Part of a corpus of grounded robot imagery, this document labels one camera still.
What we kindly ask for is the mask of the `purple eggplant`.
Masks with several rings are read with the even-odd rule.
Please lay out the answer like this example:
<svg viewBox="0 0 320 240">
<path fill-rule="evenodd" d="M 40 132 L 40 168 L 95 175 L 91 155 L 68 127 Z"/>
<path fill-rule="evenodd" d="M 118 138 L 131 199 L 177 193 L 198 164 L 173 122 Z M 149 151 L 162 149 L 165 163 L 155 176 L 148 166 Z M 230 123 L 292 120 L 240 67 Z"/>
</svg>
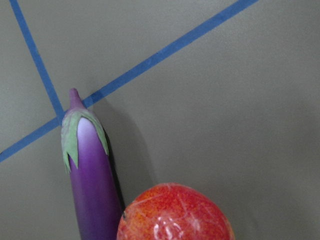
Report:
<svg viewBox="0 0 320 240">
<path fill-rule="evenodd" d="M 69 174 L 82 240 L 114 240 L 122 215 L 103 126 L 69 90 L 70 108 L 62 120 L 61 148 Z"/>
</svg>

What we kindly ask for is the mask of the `red orange pomegranate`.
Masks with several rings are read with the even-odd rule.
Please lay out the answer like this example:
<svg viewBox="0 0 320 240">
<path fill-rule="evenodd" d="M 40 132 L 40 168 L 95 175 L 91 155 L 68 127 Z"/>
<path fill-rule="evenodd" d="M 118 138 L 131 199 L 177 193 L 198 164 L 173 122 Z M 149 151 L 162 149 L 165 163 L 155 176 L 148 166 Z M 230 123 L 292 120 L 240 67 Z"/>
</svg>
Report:
<svg viewBox="0 0 320 240">
<path fill-rule="evenodd" d="M 232 226 L 208 197 L 178 183 L 158 184 L 123 212 L 118 240 L 233 240 Z"/>
</svg>

